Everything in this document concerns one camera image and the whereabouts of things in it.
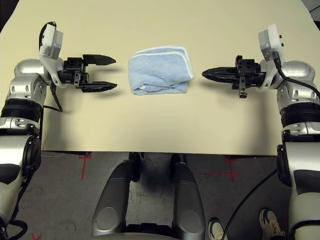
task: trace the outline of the towel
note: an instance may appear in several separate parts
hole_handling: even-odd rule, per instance
[[[187,92],[193,74],[187,50],[160,46],[136,52],[129,60],[129,82],[137,95]]]

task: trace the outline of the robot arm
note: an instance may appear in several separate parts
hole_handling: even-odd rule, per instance
[[[27,231],[27,225],[15,220],[18,203],[34,172],[41,164],[41,117],[47,107],[62,112],[56,88],[74,85],[84,93],[103,92],[115,88],[110,82],[89,82],[89,64],[109,65],[116,61],[103,55],[59,58],[63,33],[48,22],[39,37],[39,60],[26,59],[14,69],[15,78],[0,116],[0,239],[8,239],[8,224],[22,228],[15,239]],[[50,86],[59,107],[44,106]]]
[[[282,36],[276,25],[260,32],[264,60],[237,56],[235,67],[218,67],[202,73],[207,79],[231,83],[246,98],[246,88],[277,89],[283,129],[277,147],[279,179],[291,187],[289,235],[297,240],[320,236],[320,93],[315,70],[302,61],[284,61]]]

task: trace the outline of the shoe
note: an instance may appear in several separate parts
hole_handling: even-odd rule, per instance
[[[214,217],[209,221],[208,232],[210,240],[222,240],[225,229],[222,226],[219,218]]]
[[[286,235],[284,231],[281,231],[276,215],[268,208],[260,211],[259,222],[262,228],[262,240]]]

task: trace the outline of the white towel edge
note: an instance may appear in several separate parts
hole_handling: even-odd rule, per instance
[[[189,59],[186,57],[186,55],[184,55],[180,51],[167,51],[167,52],[157,52],[157,53],[142,53],[142,54],[133,55],[131,57],[131,59],[136,58],[136,57],[140,57],[140,56],[156,56],[156,55],[180,55],[184,60],[184,64],[185,64],[186,69],[188,71],[189,77],[191,79],[193,79],[195,77],[194,74],[193,74],[193,71],[191,69],[191,65],[190,65]]]
[[[150,47],[150,48],[146,48],[146,49],[143,49],[143,50],[140,50],[140,51],[137,51],[136,53],[134,53],[133,55],[136,55],[136,54],[139,54],[139,53],[142,53],[142,52],[146,52],[146,51],[151,51],[151,50],[155,50],[155,49],[181,49],[184,51],[184,54],[186,56],[186,59],[188,61],[188,64],[189,64],[189,68],[190,68],[190,71],[193,73],[194,71],[192,70],[192,66],[191,66],[191,62],[190,62],[190,59],[189,59],[189,55],[188,55],[188,52],[187,52],[187,49],[183,46],[173,46],[173,45],[167,45],[167,46],[156,46],[156,47]]]

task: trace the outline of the gray carpet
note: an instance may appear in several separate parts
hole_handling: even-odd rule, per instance
[[[93,152],[84,172],[84,159],[78,155],[42,154],[42,165],[19,206],[17,219],[29,226],[22,239],[89,239],[99,196],[112,170],[128,153]],[[171,225],[174,186],[169,182],[170,157],[168,153],[146,153],[141,179],[130,185],[127,224]],[[206,220],[218,217],[225,225],[242,198],[276,168],[275,157],[237,159],[231,164],[232,177],[230,163],[222,155],[187,154],[187,161],[199,186]],[[271,208],[287,231],[289,197],[290,188],[273,176],[240,209],[228,238],[261,239],[258,214],[263,207]]]

